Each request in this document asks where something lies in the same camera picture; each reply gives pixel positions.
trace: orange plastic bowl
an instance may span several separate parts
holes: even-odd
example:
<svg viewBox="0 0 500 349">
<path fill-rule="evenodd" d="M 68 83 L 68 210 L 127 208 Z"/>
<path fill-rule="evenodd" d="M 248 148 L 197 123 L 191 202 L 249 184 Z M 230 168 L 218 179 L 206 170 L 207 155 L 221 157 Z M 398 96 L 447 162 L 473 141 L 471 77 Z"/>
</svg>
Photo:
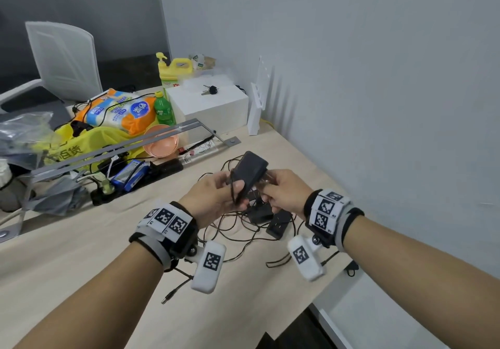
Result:
<svg viewBox="0 0 500 349">
<path fill-rule="evenodd" d="M 163 124 L 154 125 L 151 126 L 144 134 L 159 131 L 165 128 L 168 128 L 168 125 L 163 125 Z M 152 157 L 164 158 L 174 154 L 177 150 L 178 144 L 179 144 L 179 137 L 176 134 L 175 136 L 172 137 L 167 137 L 153 143 L 148 143 L 147 145 L 143 146 L 143 149 Z"/>
</svg>

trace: table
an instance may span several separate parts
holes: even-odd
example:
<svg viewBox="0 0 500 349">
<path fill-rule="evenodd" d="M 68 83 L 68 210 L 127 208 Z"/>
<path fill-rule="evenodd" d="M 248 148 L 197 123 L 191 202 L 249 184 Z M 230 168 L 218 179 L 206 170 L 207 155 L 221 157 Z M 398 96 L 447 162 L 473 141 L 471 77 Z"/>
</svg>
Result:
<svg viewBox="0 0 500 349">
<path fill-rule="evenodd" d="M 188 165 L 181 172 L 99 207 L 88 206 L 72 216 L 40 215 L 26 221 L 28 232 L 0 245 L 0 342 L 11 348 L 65 298 L 108 265 L 128 245 L 137 222 L 155 198 L 178 200 L 205 172 L 216 172 L 228 159 L 251 150 L 269 162 L 269 168 L 290 168 L 313 189 L 333 188 L 333 180 L 266 124 L 259 135 L 248 136 L 241 127 L 241 144 Z M 222 222 L 229 227 L 233 218 Z M 248 239 L 252 232 L 241 224 L 226 232 Z M 301 233 L 311 235 L 304 226 Z M 258 236 L 269 237 L 265 232 Z M 185 277 L 176 272 L 163 276 L 127 348 L 235 348 L 254 349 L 264 332 L 276 338 L 351 261 L 341 253 L 327 265 L 327 274 L 313 283 L 300 275 L 293 262 L 268 269 L 266 261 L 283 257 L 288 229 L 281 241 L 255 241 L 235 262 L 223 265 L 215 291 L 205 295 L 189 286 L 181 288 L 165 305 L 163 297 Z M 218 235 L 232 257 L 245 243 Z M 322 259 L 335 249 L 322 249 Z M 194 273 L 195 265 L 181 261 L 179 268 Z"/>
</svg>

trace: metal frame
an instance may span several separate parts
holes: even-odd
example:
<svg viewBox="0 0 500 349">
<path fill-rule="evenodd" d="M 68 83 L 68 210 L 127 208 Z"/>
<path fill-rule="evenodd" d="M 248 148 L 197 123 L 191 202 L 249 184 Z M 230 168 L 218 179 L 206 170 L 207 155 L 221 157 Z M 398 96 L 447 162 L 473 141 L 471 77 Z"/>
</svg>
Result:
<svg viewBox="0 0 500 349">
<path fill-rule="evenodd" d="M 8 226 L 5 229 L 0 230 L 0 243 L 7 241 L 11 238 L 17 237 L 21 233 L 22 223 L 24 222 L 24 216 L 27 212 L 26 205 L 28 204 L 29 196 L 31 194 L 31 191 L 33 190 L 33 186 L 35 183 L 41 182 L 43 180 L 48 180 L 59 175 L 63 175 L 66 172 L 79 169 L 83 166 L 91 165 L 92 163 L 102 161 L 103 159 L 111 158 L 112 156 L 115 156 L 117 154 L 122 154 L 125 151 L 137 149 L 138 147 L 147 145 L 148 143 L 153 143 L 199 127 L 203 127 L 210 134 L 216 136 L 227 147 L 232 147 L 234 145 L 241 143 L 241 141 L 237 137 L 231 137 L 226 140 L 223 140 L 220 136 L 218 136 L 214 131 L 210 130 L 200 120 L 198 120 L 197 118 L 193 118 L 191 120 L 181 122 L 180 124 L 174 126 L 169 126 L 159 131 L 134 137 L 127 141 L 117 143 L 115 145 L 110 145 L 103 147 L 102 149 L 99 150 L 94 150 L 88 154 L 72 157 L 63 162 L 54 163 L 31 171 L 30 174 L 28 175 L 29 180 L 27 183 L 26 193 L 24 194 L 24 199 L 21 206 L 19 221 L 15 224 Z"/>
</svg>

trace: forearm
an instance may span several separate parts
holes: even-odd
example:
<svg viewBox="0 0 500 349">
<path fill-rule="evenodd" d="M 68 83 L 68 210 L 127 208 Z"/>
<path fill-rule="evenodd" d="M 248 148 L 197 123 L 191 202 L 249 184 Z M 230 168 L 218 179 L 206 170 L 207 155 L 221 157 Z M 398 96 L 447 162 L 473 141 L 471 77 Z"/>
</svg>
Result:
<svg viewBox="0 0 500 349">
<path fill-rule="evenodd" d="M 450 348 L 498 346 L 500 280 L 363 216 L 343 243 L 395 302 Z"/>
<path fill-rule="evenodd" d="M 162 275 L 161 264 L 133 242 L 15 348 L 123 348 Z"/>
</svg>

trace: green bottle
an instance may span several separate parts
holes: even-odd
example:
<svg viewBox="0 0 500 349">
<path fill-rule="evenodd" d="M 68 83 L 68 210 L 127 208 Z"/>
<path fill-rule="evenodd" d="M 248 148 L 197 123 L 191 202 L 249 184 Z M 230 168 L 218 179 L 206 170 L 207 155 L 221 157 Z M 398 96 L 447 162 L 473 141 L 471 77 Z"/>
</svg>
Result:
<svg viewBox="0 0 500 349">
<path fill-rule="evenodd" d="M 176 124 L 176 118 L 173 115 L 172 105 L 164 96 L 163 92 L 156 91 L 154 93 L 154 110 L 156 111 L 158 123 L 173 126 Z"/>
</svg>

